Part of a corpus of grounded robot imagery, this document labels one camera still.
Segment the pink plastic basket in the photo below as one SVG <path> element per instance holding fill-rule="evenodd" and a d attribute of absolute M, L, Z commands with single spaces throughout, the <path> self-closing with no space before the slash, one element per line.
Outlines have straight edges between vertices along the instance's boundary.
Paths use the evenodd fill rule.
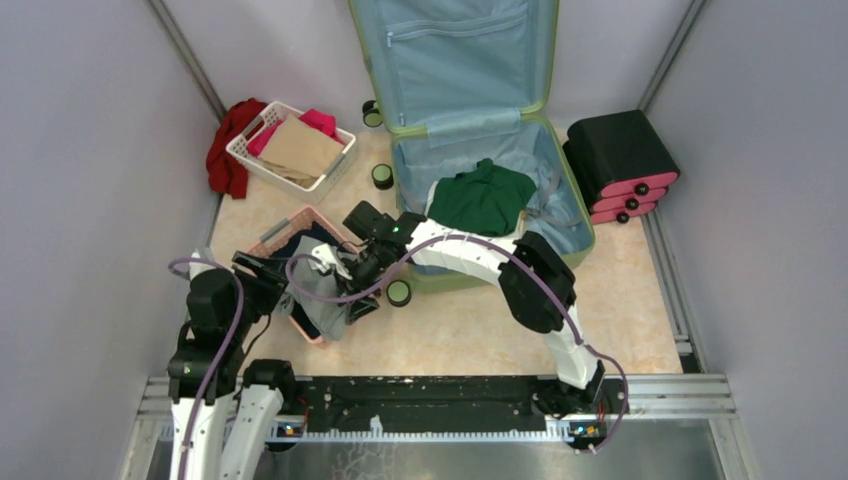
<path fill-rule="evenodd" d="M 359 250 L 359 247 L 355 243 L 349 241 L 314 206 L 305 205 L 289 218 L 283 219 L 269 231 L 261 235 L 258 242 L 247 253 L 260 258 L 273 257 L 284 259 L 296 249 L 299 238 L 304 235 L 321 239 L 325 243 L 343 247 L 349 253 L 356 253 Z M 311 323 L 299 303 L 291 300 L 286 306 L 291 307 L 288 314 L 291 324 L 308 343 L 318 347 L 326 347 L 331 343 Z"/>

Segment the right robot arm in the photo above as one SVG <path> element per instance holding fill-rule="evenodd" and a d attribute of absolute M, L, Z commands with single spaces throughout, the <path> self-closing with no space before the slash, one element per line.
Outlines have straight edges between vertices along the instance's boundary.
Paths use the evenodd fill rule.
<path fill-rule="evenodd" d="M 371 203 L 357 204 L 344 226 L 365 243 L 343 265 L 355 292 L 365 291 L 400 265 L 434 266 L 499 287 L 512 317 L 544 337 L 562 389 L 585 402 L 596 399 L 605 368 L 577 318 L 576 277 L 540 234 L 486 237 L 420 214 L 393 218 Z"/>

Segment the black and pink storage stack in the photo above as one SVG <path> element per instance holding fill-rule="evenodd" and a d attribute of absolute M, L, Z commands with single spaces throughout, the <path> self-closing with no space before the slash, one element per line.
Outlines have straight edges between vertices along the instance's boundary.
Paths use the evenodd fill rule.
<path fill-rule="evenodd" d="M 640 109 L 575 122 L 563 150 L 595 225 L 653 211 L 681 175 Z"/>

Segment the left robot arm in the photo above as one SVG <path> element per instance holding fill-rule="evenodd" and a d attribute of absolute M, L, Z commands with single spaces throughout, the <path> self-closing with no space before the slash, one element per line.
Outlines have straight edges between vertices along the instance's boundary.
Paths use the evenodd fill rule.
<path fill-rule="evenodd" d="M 243 252 L 232 262 L 195 254 L 168 265 L 189 282 L 188 319 L 167 365 L 173 479 L 253 478 L 274 418 L 295 398 L 290 362 L 244 362 L 248 331 L 287 284 L 282 263 Z"/>

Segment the white garment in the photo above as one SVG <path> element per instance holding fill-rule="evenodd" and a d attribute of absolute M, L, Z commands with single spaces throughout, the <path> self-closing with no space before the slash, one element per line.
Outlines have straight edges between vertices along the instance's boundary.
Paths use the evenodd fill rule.
<path fill-rule="evenodd" d="M 427 197 L 426 197 L 426 203 L 425 203 L 425 207 L 424 207 L 424 211 L 423 211 L 423 214 L 427 217 L 430 216 L 429 212 L 430 212 L 431 206 L 433 205 L 436 190 L 437 190 L 439 183 L 440 183 L 439 180 L 434 181 L 428 189 Z"/>

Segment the green hard-shell suitcase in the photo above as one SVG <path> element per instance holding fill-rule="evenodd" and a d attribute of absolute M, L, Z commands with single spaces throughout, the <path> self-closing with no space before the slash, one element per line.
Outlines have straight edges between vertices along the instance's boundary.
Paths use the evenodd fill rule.
<path fill-rule="evenodd" d="M 526 227 L 578 268 L 596 243 L 588 209 L 542 110 L 555 1 L 353 1 L 377 108 L 391 133 L 396 204 L 423 213 L 432 186 L 485 158 L 528 175 Z"/>

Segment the green garment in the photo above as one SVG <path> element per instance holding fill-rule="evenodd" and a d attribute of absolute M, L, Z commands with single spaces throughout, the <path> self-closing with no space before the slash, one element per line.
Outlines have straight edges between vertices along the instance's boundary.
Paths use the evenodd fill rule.
<path fill-rule="evenodd" d="M 439 180 L 428 218 L 460 231 L 503 237 L 513 233 L 537 192 L 533 179 L 490 158 L 471 171 Z"/>

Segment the navy blue garment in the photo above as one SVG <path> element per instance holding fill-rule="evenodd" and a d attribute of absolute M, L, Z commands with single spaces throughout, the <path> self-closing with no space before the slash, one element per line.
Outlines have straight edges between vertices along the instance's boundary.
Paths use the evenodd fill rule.
<path fill-rule="evenodd" d="M 311 254 L 315 247 L 322 244 L 330 245 L 334 253 L 339 246 L 339 242 L 332 235 L 313 222 L 309 229 L 297 232 L 281 248 L 273 251 L 270 259 L 278 260 L 279 270 L 284 272 L 290 257 L 296 254 Z M 332 275 L 322 276 L 306 260 L 295 262 L 293 274 L 295 282 L 313 294 L 322 297 L 340 296 L 336 279 Z M 285 317 L 293 317 L 300 323 L 306 322 L 304 330 L 310 337 L 320 335 L 325 340 L 338 341 L 347 328 L 350 305 L 318 301 L 287 287 L 276 312 Z"/>

